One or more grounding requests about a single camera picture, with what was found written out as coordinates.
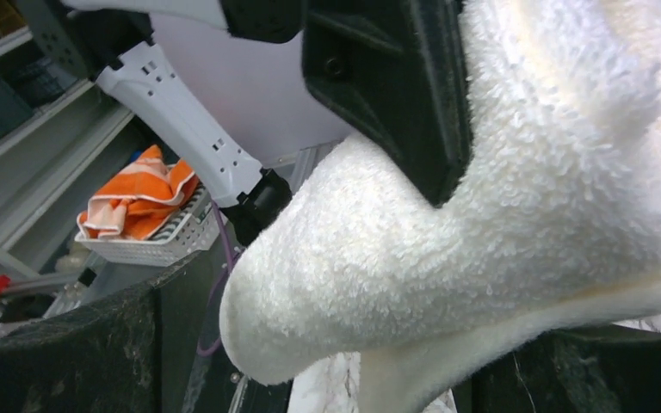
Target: fluffy white fabric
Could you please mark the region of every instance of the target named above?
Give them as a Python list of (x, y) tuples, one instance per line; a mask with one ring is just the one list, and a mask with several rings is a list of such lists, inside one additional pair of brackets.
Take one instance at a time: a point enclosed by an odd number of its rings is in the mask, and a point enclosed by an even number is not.
[(474, 157), (430, 207), (354, 135), (244, 254), (232, 362), (361, 351), (361, 413), (416, 413), (543, 331), (661, 312), (661, 0), (470, 0)]

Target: orange cloth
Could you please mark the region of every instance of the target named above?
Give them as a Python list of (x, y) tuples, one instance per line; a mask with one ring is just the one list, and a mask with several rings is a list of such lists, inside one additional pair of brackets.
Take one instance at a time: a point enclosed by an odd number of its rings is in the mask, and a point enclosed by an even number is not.
[(77, 216), (86, 238), (150, 238), (191, 199), (199, 178), (183, 160), (169, 170), (158, 146), (105, 184)]

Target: purple cable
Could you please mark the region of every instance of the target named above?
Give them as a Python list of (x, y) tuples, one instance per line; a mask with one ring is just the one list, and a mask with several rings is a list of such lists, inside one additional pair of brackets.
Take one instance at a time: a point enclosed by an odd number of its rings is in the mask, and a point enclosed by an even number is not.
[[(214, 296), (214, 293), (216, 293), (217, 288), (219, 285), (221, 285), (227, 277), (229, 277), (229, 274), (232, 273), (232, 270), (234, 269), (234, 263), (237, 261), (239, 256), (241, 256), (241, 253), (237, 253), (234, 256), (232, 256), (232, 243), (229, 241), (229, 234), (226, 232), (226, 226), (224, 225), (224, 219), (221, 216), (221, 212), (219, 211), (219, 206), (212, 200), (212, 210), (214, 211), (214, 217), (216, 218), (217, 225), (219, 226), (219, 237), (221, 238), (221, 243), (224, 245), (224, 254), (226, 258), (226, 268), (224, 268), (219, 275), (219, 278), (217, 281), (214, 283), (212, 286), (211, 291), (209, 292), (209, 299), (207, 300), (207, 307), (209, 307), (209, 303), (212, 302), (212, 298)], [(216, 341), (209, 346), (209, 348), (201, 348), (201, 341), (196, 343), (196, 353), (201, 356), (201, 357), (208, 357), (212, 354), (214, 354), (219, 347), (221, 347), (221, 337), (217, 338)]]

